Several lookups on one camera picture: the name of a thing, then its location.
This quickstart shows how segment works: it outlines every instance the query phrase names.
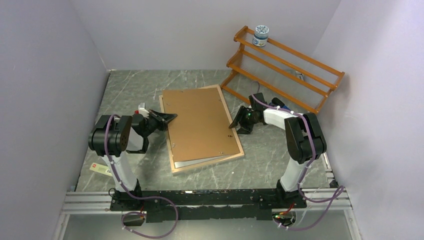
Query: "gray floor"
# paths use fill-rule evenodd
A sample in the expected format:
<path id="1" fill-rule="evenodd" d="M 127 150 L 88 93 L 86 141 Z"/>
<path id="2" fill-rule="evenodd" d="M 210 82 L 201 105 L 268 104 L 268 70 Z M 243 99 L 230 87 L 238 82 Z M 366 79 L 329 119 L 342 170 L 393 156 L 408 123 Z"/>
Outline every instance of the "gray floor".
<path id="1" fill-rule="evenodd" d="M 158 97 L 164 89 L 200 88 L 220 84 L 229 70 L 143 70 L 112 71 L 104 91 L 97 119 L 101 115 L 132 115 L 139 103 L 147 109 L 160 111 Z M 240 75 L 229 86 L 244 96 L 251 93 L 251 81 Z M 278 97 L 266 88 L 261 89 L 265 99 Z M 234 117 L 241 100 L 223 91 L 228 109 Z M 296 112 L 302 108 L 282 99 Z M 251 135 L 240 135 L 245 156 L 221 164 L 202 167 L 173 175 L 164 132 L 149 136 L 149 149 L 145 155 L 129 154 L 129 164 L 146 190 L 205 190 L 274 188 L 289 161 L 285 132 L 272 125 L 257 124 Z M 81 169 L 78 192 L 107 191 L 114 187 L 112 177 L 89 170 L 92 163 L 106 165 L 94 151 L 88 150 Z M 317 160 L 308 171 L 303 187 L 328 187 L 323 162 Z"/>

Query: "white panel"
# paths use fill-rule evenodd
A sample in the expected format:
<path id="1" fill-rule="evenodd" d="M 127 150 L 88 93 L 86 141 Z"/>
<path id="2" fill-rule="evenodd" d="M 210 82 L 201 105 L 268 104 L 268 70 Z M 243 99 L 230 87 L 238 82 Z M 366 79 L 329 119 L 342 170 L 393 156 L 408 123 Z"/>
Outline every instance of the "white panel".
<path id="1" fill-rule="evenodd" d="M 340 0 L 71 0 L 109 69 L 225 69 L 243 26 L 312 54 Z"/>
<path id="2" fill-rule="evenodd" d="M 423 9 L 343 0 L 314 54 L 347 75 L 318 117 L 365 240 L 424 239 Z"/>
<path id="3" fill-rule="evenodd" d="M 69 1 L 0 5 L 0 238 L 48 240 L 108 72 Z"/>

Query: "purple cable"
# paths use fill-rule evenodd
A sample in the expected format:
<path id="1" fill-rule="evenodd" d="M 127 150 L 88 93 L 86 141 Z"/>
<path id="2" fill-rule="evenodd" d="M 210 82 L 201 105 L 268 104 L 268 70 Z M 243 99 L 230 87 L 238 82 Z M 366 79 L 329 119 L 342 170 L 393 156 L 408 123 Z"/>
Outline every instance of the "purple cable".
<path id="1" fill-rule="evenodd" d="M 121 218 L 121 224 L 122 224 L 122 229 L 126 229 L 127 231 L 133 233 L 133 234 L 137 234 L 138 236 L 144 237 L 144 238 L 148 238 L 148 239 L 161 239 L 164 238 L 166 236 L 168 236 L 169 234 L 171 234 L 175 227 L 177 226 L 177 222 L 178 222 L 178 210 L 177 210 L 177 206 L 175 206 L 175 204 L 169 200 L 166 197 L 163 196 L 146 196 L 146 197 L 139 197 L 139 196 L 134 196 L 133 194 L 131 194 L 131 192 L 128 190 L 128 188 L 122 183 L 120 177 L 118 176 L 118 172 L 115 168 L 115 165 L 113 163 L 113 159 L 111 157 L 111 155 L 109 154 L 109 150 L 108 150 L 108 137 L 109 137 L 109 128 L 111 126 L 112 120 L 114 119 L 114 117 L 118 117 L 118 115 L 116 114 L 112 114 L 109 117 L 109 120 L 107 121 L 107 126 L 106 126 L 106 131 L 104 133 L 104 152 L 106 153 L 107 158 L 109 159 L 110 162 L 110 168 L 112 169 L 113 174 L 115 175 L 116 180 L 118 181 L 118 183 L 120 184 L 120 186 L 125 190 L 125 192 L 133 199 L 137 199 L 137 200 L 150 200 L 150 199 L 162 199 L 167 201 L 168 203 L 171 204 L 171 206 L 173 207 L 173 209 L 175 210 L 175 223 L 173 224 L 171 230 L 169 230 L 167 233 L 160 235 L 160 236 L 149 236 L 149 235 L 144 235 L 138 231 L 132 230 L 129 227 L 125 226 L 124 224 L 124 218 L 128 215 L 138 215 L 138 216 L 145 216 L 145 214 L 141 213 L 141 212 L 137 212 L 137 211 L 131 211 L 126 213 L 125 215 L 122 216 Z"/>
<path id="2" fill-rule="evenodd" d="M 260 89 L 260 87 L 261 87 L 261 85 L 259 84 L 259 82 L 257 82 L 257 81 L 254 81 L 254 83 L 257 83 L 257 91 L 256 91 L 256 93 L 259 93 L 259 89 Z M 286 113 L 292 113 L 292 111 L 289 111 L 289 110 L 287 110 L 287 109 L 285 109 L 285 108 L 280 108 L 280 107 L 273 107 L 273 106 L 270 106 L 270 105 L 268 105 L 268 104 L 265 104 L 265 103 L 263 103 L 263 102 L 261 102 L 261 101 L 259 101 L 254 95 L 253 95 L 253 91 L 252 91 L 252 94 L 251 94 L 251 96 L 252 96 L 252 98 L 256 101 L 256 102 L 258 102 L 259 104 L 261 104 L 262 106 L 264 106 L 264 107 L 267 107 L 267 108 L 269 108 L 269 109 L 275 109 L 275 110 L 279 110 L 279 111 L 283 111 L 283 112 L 286 112 Z M 315 146 L 314 146 L 314 142 L 313 142 L 313 140 L 312 140 L 312 135 L 311 135 L 311 131 L 309 130 L 309 127 L 308 127 L 308 121 L 306 120 L 306 118 L 302 115 L 302 114 L 300 114 L 300 113 L 297 113 L 297 112 L 293 112 L 292 114 L 294 114 L 294 115 L 296 115 L 296 116 L 298 116 L 300 119 L 302 119 L 302 121 L 303 121 L 303 123 L 304 123 L 304 125 L 305 125 L 305 128 L 306 128 L 306 133 L 307 133 L 307 138 L 308 138 L 308 140 L 309 140 L 309 144 L 310 144 L 310 147 L 311 147 L 311 149 L 312 149 L 312 157 L 311 157 L 311 159 L 310 159 L 310 161 L 305 165 L 305 167 L 304 167 L 304 169 L 303 169 L 303 171 L 302 171 L 302 173 L 300 174 L 300 177 L 299 177 L 299 180 L 297 181 L 297 190 L 299 191 L 299 194 L 304 198 L 304 199 L 306 199 L 306 200 L 308 200 L 308 201 L 310 201 L 310 202 L 312 202 L 312 203 L 325 203 L 325 202 L 328 202 L 329 201 L 329 203 L 328 203 L 328 206 L 327 206 L 327 208 L 325 209 L 325 211 L 322 213 L 322 215 L 318 218 L 318 220 L 316 221 L 316 222 L 314 222 L 312 225 L 310 225 L 310 226 L 307 226 L 307 227 L 301 227 L 301 228 L 288 228 L 288 229 L 290 229 L 290 230 L 293 230 L 293 231 L 302 231 L 302 230 L 308 230 L 308 229 L 311 229 L 311 228 L 313 228 L 313 227 L 315 227 L 320 221 L 321 221 L 321 219 L 323 219 L 323 217 L 324 217 L 324 215 L 327 213 L 327 211 L 329 210 L 329 208 L 330 208 L 330 206 L 331 206 L 331 204 L 332 204 L 332 202 L 333 202 L 333 200 L 334 199 L 336 199 L 338 196 L 340 196 L 342 193 L 343 193 L 343 191 L 345 190 L 345 187 L 344 186 L 342 186 L 342 185 L 340 185 L 335 191 L 334 191 L 334 194 L 333 194 L 333 196 L 332 197 L 330 197 L 330 198 L 326 198 L 326 199 L 322 199 L 322 200 L 313 200 L 313 199 L 311 199 L 311 198 L 309 198 L 309 197 L 306 197 L 305 196 L 305 194 L 302 192 L 302 190 L 301 190 L 301 182 L 303 181 L 303 179 L 305 178 L 305 176 L 306 176 L 306 173 L 307 173 L 307 171 L 308 171 L 308 169 L 309 169 L 309 166 L 315 161 L 315 156 L 316 156 L 316 152 L 315 152 Z"/>

